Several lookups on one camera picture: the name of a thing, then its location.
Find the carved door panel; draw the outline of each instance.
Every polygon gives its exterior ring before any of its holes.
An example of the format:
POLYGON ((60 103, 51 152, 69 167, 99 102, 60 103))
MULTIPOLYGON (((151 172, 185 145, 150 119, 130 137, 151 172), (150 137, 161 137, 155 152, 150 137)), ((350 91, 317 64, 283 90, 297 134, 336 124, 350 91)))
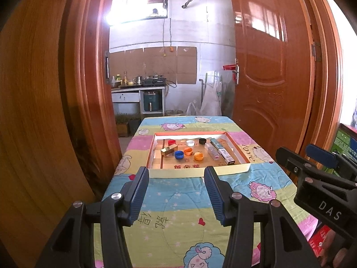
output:
POLYGON ((271 156, 299 151, 314 88, 312 33, 303 0, 232 0, 239 84, 233 120, 271 156))

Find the hand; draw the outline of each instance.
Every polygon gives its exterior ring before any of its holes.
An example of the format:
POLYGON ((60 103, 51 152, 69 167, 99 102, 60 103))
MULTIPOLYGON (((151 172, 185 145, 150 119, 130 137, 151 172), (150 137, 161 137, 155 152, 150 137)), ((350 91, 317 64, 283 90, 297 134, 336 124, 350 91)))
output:
MULTIPOLYGON (((320 263, 321 263, 321 267, 324 267, 326 265, 327 262, 327 252, 329 247, 331 246, 333 239, 335 238, 336 233, 333 230, 330 230, 327 235, 326 238, 324 240, 324 242, 322 243, 322 251, 320 253, 320 256, 318 257, 320 263)), ((336 254, 335 258, 333 259, 333 268, 338 268, 338 266, 340 265, 340 263, 342 262, 344 256, 347 253, 347 249, 346 248, 342 248, 340 251, 338 251, 338 253, 336 254)))

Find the red bottle cap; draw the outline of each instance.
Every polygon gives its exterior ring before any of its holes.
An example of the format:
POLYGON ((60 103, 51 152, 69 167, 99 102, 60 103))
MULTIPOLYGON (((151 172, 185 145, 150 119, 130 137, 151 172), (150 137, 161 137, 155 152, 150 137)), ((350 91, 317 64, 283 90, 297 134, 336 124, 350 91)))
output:
POLYGON ((170 139, 169 141, 167 141, 167 143, 170 146, 170 145, 176 144, 176 140, 171 140, 170 139))

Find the stainless steel mug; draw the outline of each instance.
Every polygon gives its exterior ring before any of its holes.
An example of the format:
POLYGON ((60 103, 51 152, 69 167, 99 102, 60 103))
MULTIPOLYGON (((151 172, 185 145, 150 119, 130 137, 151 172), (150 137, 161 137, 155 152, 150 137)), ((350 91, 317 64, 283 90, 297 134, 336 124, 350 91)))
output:
POLYGON ((133 82, 137 85, 142 84, 142 76, 137 76, 135 79, 133 79, 133 82))

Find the white drawer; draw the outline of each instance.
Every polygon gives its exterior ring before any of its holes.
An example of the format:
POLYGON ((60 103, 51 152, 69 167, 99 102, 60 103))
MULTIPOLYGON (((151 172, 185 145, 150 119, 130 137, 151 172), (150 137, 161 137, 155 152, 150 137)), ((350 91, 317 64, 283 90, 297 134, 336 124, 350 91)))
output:
POLYGON ((135 103, 139 102, 138 92, 117 92, 112 93, 113 103, 135 103))

